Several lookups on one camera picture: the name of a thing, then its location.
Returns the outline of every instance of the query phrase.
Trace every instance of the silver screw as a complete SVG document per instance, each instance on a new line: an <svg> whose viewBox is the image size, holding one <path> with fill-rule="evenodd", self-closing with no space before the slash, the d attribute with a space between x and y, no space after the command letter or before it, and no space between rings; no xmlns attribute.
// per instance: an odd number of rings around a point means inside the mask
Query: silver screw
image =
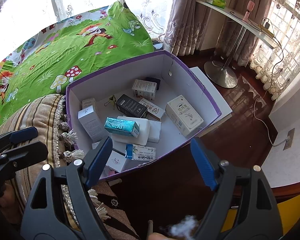
<svg viewBox="0 0 300 240"><path fill-rule="evenodd" d="M48 169L50 169L50 164L45 164L45 165L43 165L43 166L42 166L42 169L43 169L44 171L47 171Z"/></svg>
<svg viewBox="0 0 300 240"><path fill-rule="evenodd" d="M254 171L261 171L261 168L260 168L260 166L258 166L258 165L254 165L254 166L253 166L253 170L254 170Z"/></svg>
<svg viewBox="0 0 300 240"><path fill-rule="evenodd" d="M229 165L229 162L226 161L226 160L222 160L222 161L220 162L220 165L223 166L223 167L225 167L225 166L228 166L228 165Z"/></svg>
<svg viewBox="0 0 300 240"><path fill-rule="evenodd" d="M73 162L75 166L80 166L82 164L82 160L78 159Z"/></svg>

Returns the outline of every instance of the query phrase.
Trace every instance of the round chrome base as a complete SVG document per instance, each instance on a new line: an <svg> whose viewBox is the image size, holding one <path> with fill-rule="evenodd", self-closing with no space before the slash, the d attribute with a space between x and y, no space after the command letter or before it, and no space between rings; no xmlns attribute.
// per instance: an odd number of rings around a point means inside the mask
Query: round chrome base
<svg viewBox="0 0 300 240"><path fill-rule="evenodd" d="M230 67L223 67L223 63L218 61L207 61L204 64L206 75L216 84L223 88L234 88L238 79Z"/></svg>

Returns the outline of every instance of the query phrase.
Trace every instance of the white wall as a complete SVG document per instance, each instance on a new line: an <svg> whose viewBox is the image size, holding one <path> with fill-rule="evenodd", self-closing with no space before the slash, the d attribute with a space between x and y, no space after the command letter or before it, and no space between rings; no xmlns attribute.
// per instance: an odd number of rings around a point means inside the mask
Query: white wall
<svg viewBox="0 0 300 240"><path fill-rule="evenodd" d="M224 20L226 19L226 16L215 10L211 9L210 13L210 21L207 24L207 32L200 50L215 48Z"/></svg>
<svg viewBox="0 0 300 240"><path fill-rule="evenodd" d="M300 182L300 72L274 105L269 117L278 131L274 144L282 142L295 128L291 148L272 147L262 169L271 187Z"/></svg>

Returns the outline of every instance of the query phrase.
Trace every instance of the blue gripper pad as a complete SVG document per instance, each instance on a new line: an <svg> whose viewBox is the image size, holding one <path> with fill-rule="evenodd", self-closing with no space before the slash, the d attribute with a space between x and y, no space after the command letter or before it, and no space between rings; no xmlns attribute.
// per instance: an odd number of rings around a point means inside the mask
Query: blue gripper pad
<svg viewBox="0 0 300 240"><path fill-rule="evenodd" d="M28 128L13 132L9 137L9 141L12 144L18 144L20 142L34 139L37 136L38 136L38 130L37 130L37 128L32 126L32 127L28 127Z"/></svg>
<svg viewBox="0 0 300 240"><path fill-rule="evenodd" d="M112 152L112 139L104 138L100 141L96 149L88 151L84 157L84 175L87 178L85 186L91 188L99 181L101 173Z"/></svg>
<svg viewBox="0 0 300 240"><path fill-rule="evenodd" d="M210 152L207 153L207 149L204 147L203 143L200 141L199 138L193 138L190 143L190 149L192 157L194 158L195 163L199 169L199 172L203 178L204 183L206 186L210 187L211 190L215 191L218 188L218 182L215 178L215 170L218 168L218 157ZM211 164L210 160L208 159L207 154L214 154L215 158L212 161L215 163Z"/></svg>

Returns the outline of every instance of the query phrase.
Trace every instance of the cartoon blanket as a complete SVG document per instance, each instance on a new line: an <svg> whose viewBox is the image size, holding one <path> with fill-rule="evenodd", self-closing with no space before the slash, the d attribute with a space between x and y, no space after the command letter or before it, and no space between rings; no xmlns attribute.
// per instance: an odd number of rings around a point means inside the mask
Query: cartoon blanket
<svg viewBox="0 0 300 240"><path fill-rule="evenodd" d="M38 97L105 66L153 51L124 0L53 24L0 63L0 125Z"/></svg>

